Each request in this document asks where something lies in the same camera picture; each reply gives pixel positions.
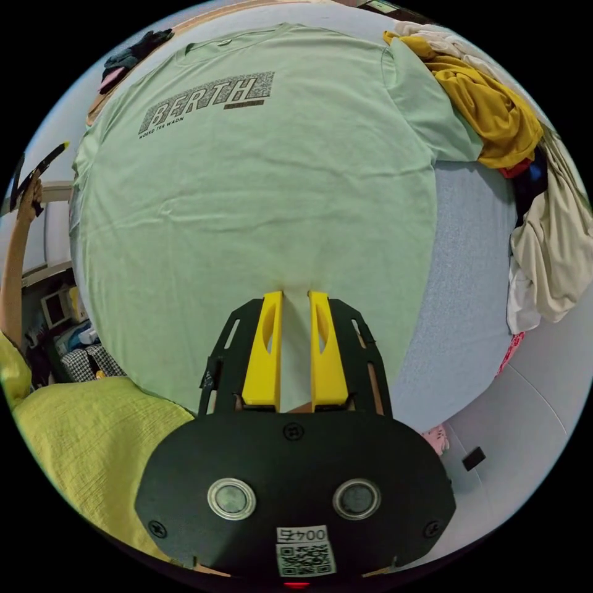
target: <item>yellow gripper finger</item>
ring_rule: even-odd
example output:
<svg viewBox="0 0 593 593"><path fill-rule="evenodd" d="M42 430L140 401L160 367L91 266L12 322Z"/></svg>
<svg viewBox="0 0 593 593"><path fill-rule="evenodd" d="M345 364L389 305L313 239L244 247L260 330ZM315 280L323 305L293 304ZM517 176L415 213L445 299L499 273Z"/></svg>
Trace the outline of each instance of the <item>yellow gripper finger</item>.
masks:
<svg viewBox="0 0 593 593"><path fill-rule="evenodd" d="M309 292L311 303L311 400L317 406L343 406L348 387L327 294ZM321 338L324 347L320 346Z"/></svg>
<svg viewBox="0 0 593 593"><path fill-rule="evenodd" d="M280 411L282 298L281 290L264 295L243 386L245 405L273 406L276 412Z"/></svg>

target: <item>screw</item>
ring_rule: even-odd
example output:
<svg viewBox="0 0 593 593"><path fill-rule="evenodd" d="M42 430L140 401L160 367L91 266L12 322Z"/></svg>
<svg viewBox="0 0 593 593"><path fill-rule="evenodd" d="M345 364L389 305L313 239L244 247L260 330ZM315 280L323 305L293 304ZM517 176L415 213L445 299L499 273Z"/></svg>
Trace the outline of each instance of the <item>screw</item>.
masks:
<svg viewBox="0 0 593 593"><path fill-rule="evenodd" d="M284 427L284 438L287 440L300 440L305 434L305 429L296 422L290 422Z"/></svg>
<svg viewBox="0 0 593 593"><path fill-rule="evenodd" d="M425 528L424 528L424 537L426 539L432 539L439 535L441 529L440 521L431 521Z"/></svg>
<svg viewBox="0 0 593 593"><path fill-rule="evenodd" d="M167 530L165 529L165 526L158 521L151 521L148 524L148 529L154 537L158 537L159 539L164 539L167 537Z"/></svg>

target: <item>yellow-green fabric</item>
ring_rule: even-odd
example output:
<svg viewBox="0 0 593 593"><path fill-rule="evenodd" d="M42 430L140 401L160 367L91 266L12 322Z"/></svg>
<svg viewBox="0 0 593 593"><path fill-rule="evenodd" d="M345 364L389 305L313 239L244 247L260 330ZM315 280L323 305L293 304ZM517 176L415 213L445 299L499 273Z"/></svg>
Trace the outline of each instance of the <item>yellow-green fabric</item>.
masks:
<svg viewBox="0 0 593 593"><path fill-rule="evenodd" d="M148 458L192 416L124 377L50 385L27 395L31 372L2 333L0 369L19 430L62 496L112 537L168 560L133 505Z"/></svg>

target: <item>pile of clothes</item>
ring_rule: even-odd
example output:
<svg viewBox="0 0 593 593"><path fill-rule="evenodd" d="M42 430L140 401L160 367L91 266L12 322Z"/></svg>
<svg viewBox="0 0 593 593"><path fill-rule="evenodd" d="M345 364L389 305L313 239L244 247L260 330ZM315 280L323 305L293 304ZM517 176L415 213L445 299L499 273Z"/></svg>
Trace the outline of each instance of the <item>pile of clothes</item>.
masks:
<svg viewBox="0 0 593 593"><path fill-rule="evenodd" d="M521 336L561 320L593 280L593 203L573 160L533 100L488 56L450 30L396 22L405 43L481 137L478 159L515 189L507 322Z"/></svg>
<svg viewBox="0 0 593 593"><path fill-rule="evenodd" d="M103 76L99 94L106 95L114 86L119 84L122 79L139 64L144 58L149 56L156 48L160 47L166 41L173 37L171 29L164 31L149 31L138 43L130 45L122 52L111 56L104 64Z"/></svg>

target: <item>black tag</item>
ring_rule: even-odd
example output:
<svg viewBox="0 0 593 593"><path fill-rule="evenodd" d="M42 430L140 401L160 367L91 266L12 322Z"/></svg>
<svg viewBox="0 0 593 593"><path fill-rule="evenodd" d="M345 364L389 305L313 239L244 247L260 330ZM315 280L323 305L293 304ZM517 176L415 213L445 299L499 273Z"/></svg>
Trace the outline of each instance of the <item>black tag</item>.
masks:
<svg viewBox="0 0 593 593"><path fill-rule="evenodd" d="M463 466L467 471L471 471L486 459L486 456L480 447L476 447L469 455L463 458Z"/></svg>

